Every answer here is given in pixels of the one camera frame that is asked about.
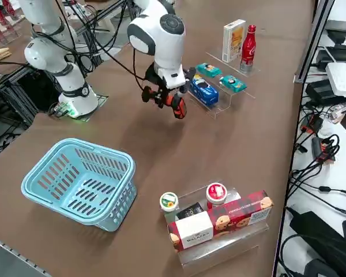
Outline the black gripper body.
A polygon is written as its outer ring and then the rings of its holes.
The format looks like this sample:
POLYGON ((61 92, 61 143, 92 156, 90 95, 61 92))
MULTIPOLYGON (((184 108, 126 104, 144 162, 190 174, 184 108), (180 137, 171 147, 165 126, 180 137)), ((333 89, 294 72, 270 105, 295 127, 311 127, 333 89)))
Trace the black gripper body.
POLYGON ((160 77, 156 72, 154 65, 150 65, 145 72, 145 79, 152 84, 158 86, 158 89, 162 90, 163 93, 169 93, 167 83, 164 77, 160 77))

